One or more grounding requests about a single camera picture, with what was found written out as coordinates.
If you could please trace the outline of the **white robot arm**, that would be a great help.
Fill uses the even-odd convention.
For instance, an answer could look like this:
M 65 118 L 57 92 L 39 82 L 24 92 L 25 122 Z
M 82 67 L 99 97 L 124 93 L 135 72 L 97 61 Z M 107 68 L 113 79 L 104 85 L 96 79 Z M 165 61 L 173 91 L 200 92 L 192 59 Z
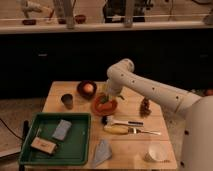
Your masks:
M 123 87 L 185 117 L 179 171 L 213 171 L 213 96 L 199 96 L 134 74 L 134 63 L 122 59 L 107 69 L 106 93 Z

